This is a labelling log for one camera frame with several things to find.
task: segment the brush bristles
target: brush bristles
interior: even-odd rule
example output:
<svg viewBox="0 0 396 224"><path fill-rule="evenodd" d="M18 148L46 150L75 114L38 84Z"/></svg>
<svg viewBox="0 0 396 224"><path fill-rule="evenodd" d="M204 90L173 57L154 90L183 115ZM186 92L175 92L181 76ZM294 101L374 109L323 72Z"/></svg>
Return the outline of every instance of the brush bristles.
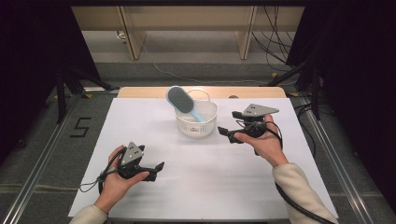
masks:
<svg viewBox="0 0 396 224"><path fill-rule="evenodd" d="M194 109L194 101L180 87L173 87L168 91L168 101L181 113L190 113Z"/></svg>

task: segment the cable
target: cable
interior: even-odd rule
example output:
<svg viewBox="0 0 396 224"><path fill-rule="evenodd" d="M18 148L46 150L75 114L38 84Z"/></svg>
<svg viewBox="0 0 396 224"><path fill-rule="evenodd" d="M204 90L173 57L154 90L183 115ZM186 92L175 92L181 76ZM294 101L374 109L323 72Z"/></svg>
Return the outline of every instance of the cable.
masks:
<svg viewBox="0 0 396 224"><path fill-rule="evenodd" d="M291 36L289 35L289 32L285 32L286 33L286 35L289 37L289 39L290 39L290 41L291 41L291 43L293 42L293 38L291 38Z"/></svg>
<svg viewBox="0 0 396 224"><path fill-rule="evenodd" d="M105 170L96 178L95 181L88 183L88 184L81 184L79 186L79 190L81 190L81 192L88 192L90 191L97 183L99 183L98 188L99 188L99 193L102 192L103 189L103 182L105 182L105 179L107 177L108 174L110 173L114 173L117 171L117 169L115 169L114 171L111 171L110 173L108 172L108 169L110 168L111 164L113 163L113 161L122 153L124 153L126 150L126 147L123 148L122 150L118 151L116 155L114 155L114 157L108 162L107 167L105 168ZM84 190L82 189L83 186L89 186L91 185L88 189Z"/></svg>
<svg viewBox="0 0 396 224"><path fill-rule="evenodd" d="M283 59L279 58L277 55L275 55L271 50L269 50L267 47L264 46L264 44L256 37L256 35L252 32L253 37L255 38L257 44L259 44L259 46L267 53L270 54L271 56L273 56L274 58L276 58L277 60L279 60L282 63L286 63L286 61L284 61Z"/></svg>
<svg viewBox="0 0 396 224"><path fill-rule="evenodd" d="M0 191L20 190L22 184L0 184ZM35 185L35 191L76 191L78 189L54 187L50 185Z"/></svg>
<svg viewBox="0 0 396 224"><path fill-rule="evenodd" d="M282 46L291 48L291 46L289 46L289 45L287 45L287 44L279 43L279 42L276 42L276 41L273 40L273 39L270 39L270 37L266 36L265 33L264 33L263 31L262 31L262 35L263 35L266 39L268 39L269 41L273 42L274 44L278 44L278 45L282 45Z"/></svg>
<svg viewBox="0 0 396 224"><path fill-rule="evenodd" d="M154 67L161 73L164 74L168 74L171 75L172 77L181 79L181 80L186 80L186 81L193 81L193 82L198 82L198 83L203 83L203 84L214 84L214 83L243 83L243 82L255 82L255 83L261 83L261 84L268 84L268 82L263 82L263 81L258 81L258 80L241 80L241 81L201 81L198 79L194 79L194 78L186 78L186 77L178 77L175 74L171 73L171 72L165 72L163 70L161 70L156 63L154 63Z"/></svg>
<svg viewBox="0 0 396 224"><path fill-rule="evenodd" d="M279 194L283 198L283 200L285 200L286 203L288 203L291 207L295 208L300 213L304 214L307 217L310 217L310 218L314 219L315 221L317 221L319 223L334 224L330 220L328 220L328 219L326 219L324 217L320 217L320 216L318 216L318 215L316 215L316 214L304 209L299 204L297 204L295 201L293 201L276 182L275 182L275 185L276 185L277 191L279 192Z"/></svg>
<svg viewBox="0 0 396 224"><path fill-rule="evenodd" d="M277 130L279 131L279 134L272 131L271 129L267 128L267 123L274 124L276 126ZM280 148L283 148L283 137L282 137L282 132L280 131L279 127L272 121L265 121L265 130L270 132L271 134L273 134L279 140Z"/></svg>
<svg viewBox="0 0 396 224"><path fill-rule="evenodd" d="M267 16L267 19L268 19L268 21L270 22L270 25L271 25L271 27L272 27L272 29L273 29L273 32L271 33L271 39L272 39L272 36L275 34L276 37L277 37L278 43L282 43L282 40L280 39L279 34L278 34L278 32L277 32L277 13L278 13L278 11L279 11L279 7L278 7L278 6L275 6L275 7L274 7L274 12L275 12L275 13L274 13L274 23L272 23L272 20L271 20L269 14L268 14L268 12L267 12L266 7L264 6L263 8L264 8L264 11L265 11L265 15ZM285 49L285 46L283 46L283 49L282 49L282 46L279 45L279 49L280 49L280 51L282 52L282 55L283 55L283 57L284 57L285 60L286 60L287 58L286 58L286 56L285 56L285 54L284 54L284 52L283 52L283 49L284 49L287 53L288 53L288 51Z"/></svg>

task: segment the hand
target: hand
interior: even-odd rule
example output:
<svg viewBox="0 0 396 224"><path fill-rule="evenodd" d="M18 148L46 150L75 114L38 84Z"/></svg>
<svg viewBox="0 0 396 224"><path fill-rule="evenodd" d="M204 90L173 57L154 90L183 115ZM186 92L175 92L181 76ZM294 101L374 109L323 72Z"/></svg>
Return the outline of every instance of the hand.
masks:
<svg viewBox="0 0 396 224"><path fill-rule="evenodd" d="M271 115L265 115L265 121L274 122ZM273 123L267 123L267 128L277 133L277 128ZM236 133L236 139L244 143L248 143L254 147L256 152L265 158L273 167L288 163L288 159L282 151L279 140L270 132L265 132L258 138L250 137L245 133Z"/></svg>
<svg viewBox="0 0 396 224"><path fill-rule="evenodd" d="M110 154L108 160L111 161L117 152L123 148L124 146L117 147ZM120 157L117 157L110 167L117 167L119 159ZM122 178L117 172L107 175L102 193L93 205L107 214L111 208L125 196L131 186L144 180L148 175L149 172L142 172L129 179Z"/></svg>

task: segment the gray floor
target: gray floor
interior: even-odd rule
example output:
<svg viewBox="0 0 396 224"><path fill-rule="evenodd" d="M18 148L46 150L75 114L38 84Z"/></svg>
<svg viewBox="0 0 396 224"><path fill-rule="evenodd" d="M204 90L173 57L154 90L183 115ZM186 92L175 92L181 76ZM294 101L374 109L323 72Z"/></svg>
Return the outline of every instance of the gray floor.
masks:
<svg viewBox="0 0 396 224"><path fill-rule="evenodd" d="M146 49L137 61L131 61L128 58L126 46L122 40L116 38L115 32L86 32L84 35L102 79L115 86L170 86L174 84L258 86L271 81L273 72L283 73L269 66L268 62L276 68L289 69L274 58L269 58L267 62L266 54L254 40L250 45L248 59L241 61L233 33L148 33L145 40ZM272 50L282 56L277 45L272 45ZM295 78L286 81L281 87L286 92L294 92L292 83ZM83 81L83 84L86 87L94 86L88 81ZM35 185L35 191L27 204L21 208L19 223L68 223L70 220L67 217L68 209L74 201L114 97L117 97L115 93L95 93L89 97L67 98L69 117L61 129L61 135L54 143L53 151L48 154L48 163L44 164L42 174ZM301 105L303 99L305 98L290 97L294 106ZM396 223L395 214L367 174L359 158L352 154L353 148L337 117L327 106L326 99L321 98L320 101L321 124L372 218L372 221L365 223ZM36 162L42 158L42 152L48 148L48 141L54 137L51 135L57 128L58 116L55 93L49 97L47 104L49 107L42 109L35 124L24 137L27 147L15 148L0 167L0 217L2 219L5 218L7 210L19 195L21 186L35 169ZM302 123L308 130L305 132L307 142L313 149L313 141L308 136L308 133L311 133L316 143L315 160L338 211L339 221L340 223L360 223L360 215L351 205L308 115L301 116ZM89 130L85 137L75 138L72 135L84 132L75 129L80 118L90 118L80 123L80 126L89 127Z"/></svg>

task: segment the metal rail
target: metal rail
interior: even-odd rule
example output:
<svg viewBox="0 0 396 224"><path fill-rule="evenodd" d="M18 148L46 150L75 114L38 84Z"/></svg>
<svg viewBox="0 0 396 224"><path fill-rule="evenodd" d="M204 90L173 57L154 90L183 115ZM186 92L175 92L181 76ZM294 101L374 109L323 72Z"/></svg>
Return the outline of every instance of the metal rail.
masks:
<svg viewBox="0 0 396 224"><path fill-rule="evenodd" d="M301 101L305 105L310 103L306 97L303 97ZM324 130L320 120L317 120L311 111L308 111L307 114L359 223L375 223L363 198L359 194L359 191L349 177L346 168L338 157L338 154L332 145L329 136L326 134L326 131Z"/></svg>
<svg viewBox="0 0 396 224"><path fill-rule="evenodd" d="M47 142L44 150L42 151L40 157L38 158L37 162L35 163L35 167L33 168L32 172L29 174L26 182L23 184L20 193L14 200L13 204L10 206L6 218L3 220L4 224L14 224L18 223L21 215L28 204L33 191L35 190L35 186L44 173L44 170L52 156L53 151L55 150L62 133L64 131L64 127L67 124L68 118L70 117L73 108L78 102L80 95L74 95L71 98L70 108L68 109L67 113L64 116L64 119L61 123L56 124L54 131L52 132L49 141Z"/></svg>

